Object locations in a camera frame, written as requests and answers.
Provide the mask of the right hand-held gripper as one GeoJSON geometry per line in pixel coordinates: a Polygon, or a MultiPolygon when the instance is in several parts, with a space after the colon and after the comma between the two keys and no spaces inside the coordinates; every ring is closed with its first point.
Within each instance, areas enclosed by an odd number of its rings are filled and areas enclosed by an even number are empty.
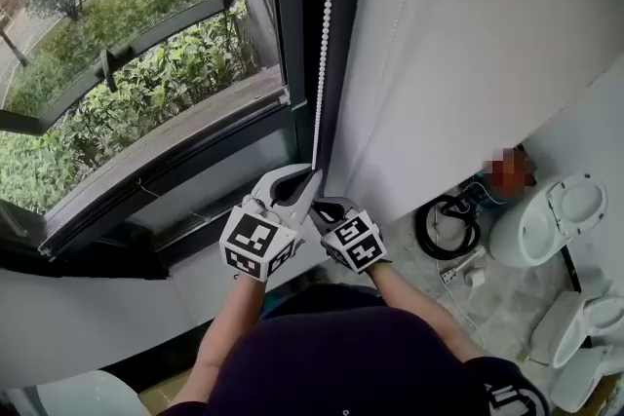
{"type": "Polygon", "coordinates": [[[322,246],[337,263],[361,274],[387,255],[380,231],[365,210],[350,199],[324,197],[313,202],[310,217],[323,236],[322,246]],[[344,220],[335,229],[337,220],[344,220]]]}

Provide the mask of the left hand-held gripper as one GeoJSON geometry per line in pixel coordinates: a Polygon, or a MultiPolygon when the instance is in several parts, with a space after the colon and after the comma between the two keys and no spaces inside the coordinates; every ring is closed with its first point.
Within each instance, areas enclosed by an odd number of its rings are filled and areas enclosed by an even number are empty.
{"type": "Polygon", "coordinates": [[[218,241],[223,263],[267,282],[304,242],[303,221],[322,180],[323,172],[310,164],[267,172],[230,212],[218,241]]]}

